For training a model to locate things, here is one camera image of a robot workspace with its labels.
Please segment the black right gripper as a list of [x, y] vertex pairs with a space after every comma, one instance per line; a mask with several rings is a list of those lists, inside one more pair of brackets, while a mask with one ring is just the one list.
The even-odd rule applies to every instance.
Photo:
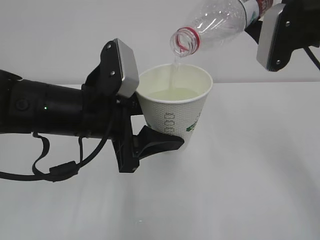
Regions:
[[[320, 47], [320, 2], [318, 0], [283, 0], [285, 21], [296, 49]], [[257, 20], [245, 28], [245, 32], [259, 44], [263, 21]]]

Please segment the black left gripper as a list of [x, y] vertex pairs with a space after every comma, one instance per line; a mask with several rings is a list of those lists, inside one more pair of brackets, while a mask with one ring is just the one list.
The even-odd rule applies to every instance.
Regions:
[[142, 114], [135, 93], [129, 98], [117, 96], [113, 113], [110, 139], [120, 173], [134, 173], [140, 165], [138, 159], [178, 150], [185, 143], [179, 136], [164, 134], [146, 125], [138, 135], [133, 135], [131, 116]]

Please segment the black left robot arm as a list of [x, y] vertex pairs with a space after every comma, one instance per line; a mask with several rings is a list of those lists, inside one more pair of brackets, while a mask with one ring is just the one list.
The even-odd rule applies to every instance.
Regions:
[[142, 114], [136, 95], [95, 96], [94, 86], [81, 89], [23, 79], [0, 73], [0, 132], [109, 139], [118, 170], [133, 173], [140, 160], [178, 150], [184, 140], [144, 126], [133, 134], [132, 116]]

